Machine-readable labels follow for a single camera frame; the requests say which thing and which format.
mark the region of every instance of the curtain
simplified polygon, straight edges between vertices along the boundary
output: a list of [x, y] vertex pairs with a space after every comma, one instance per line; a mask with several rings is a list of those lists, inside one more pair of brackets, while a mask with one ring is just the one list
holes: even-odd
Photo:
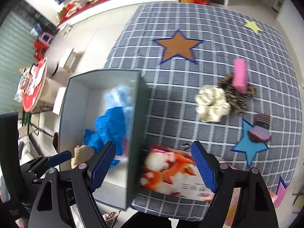
[[0, 114], [22, 110], [14, 97], [21, 78], [19, 68], [36, 62], [33, 27], [12, 11], [0, 27]]

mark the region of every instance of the yellow star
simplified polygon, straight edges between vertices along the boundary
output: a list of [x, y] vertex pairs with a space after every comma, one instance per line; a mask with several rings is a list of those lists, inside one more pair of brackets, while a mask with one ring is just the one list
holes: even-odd
[[198, 39], [186, 39], [178, 30], [170, 39], [154, 39], [154, 41], [164, 47], [161, 64], [175, 56], [181, 56], [196, 64], [191, 49], [202, 42]]
[[252, 29], [256, 35], [259, 35], [259, 31], [261, 31], [261, 32], [263, 31], [261, 28], [259, 28], [257, 26], [255, 21], [249, 21], [249, 20], [246, 20], [245, 18], [243, 18], [243, 20], [246, 22], [246, 24], [244, 26]]

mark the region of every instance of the orange star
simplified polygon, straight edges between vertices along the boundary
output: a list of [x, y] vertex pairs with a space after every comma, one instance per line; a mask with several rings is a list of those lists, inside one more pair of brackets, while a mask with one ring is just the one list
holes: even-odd
[[154, 39], [154, 41], [164, 47], [161, 64], [175, 56], [183, 57], [196, 64], [191, 49], [203, 42], [198, 39], [186, 39], [179, 30], [170, 39]]

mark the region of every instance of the white scrunchie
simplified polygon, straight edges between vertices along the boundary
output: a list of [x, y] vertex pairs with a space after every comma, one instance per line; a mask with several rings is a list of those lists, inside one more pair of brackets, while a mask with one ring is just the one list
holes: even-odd
[[198, 104], [196, 112], [201, 122], [219, 122], [222, 116], [230, 112], [225, 92], [217, 86], [203, 86], [195, 96], [195, 101]]

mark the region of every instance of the brown scrunchie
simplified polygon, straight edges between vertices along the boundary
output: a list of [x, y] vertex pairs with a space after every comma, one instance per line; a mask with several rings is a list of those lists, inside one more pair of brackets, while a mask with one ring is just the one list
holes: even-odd
[[247, 109], [244, 96], [255, 97], [257, 89], [248, 84], [247, 94], [238, 93], [232, 86], [233, 73], [226, 75], [218, 82], [218, 87], [222, 88], [226, 93], [227, 102], [230, 104], [232, 111], [236, 113], [244, 112]]

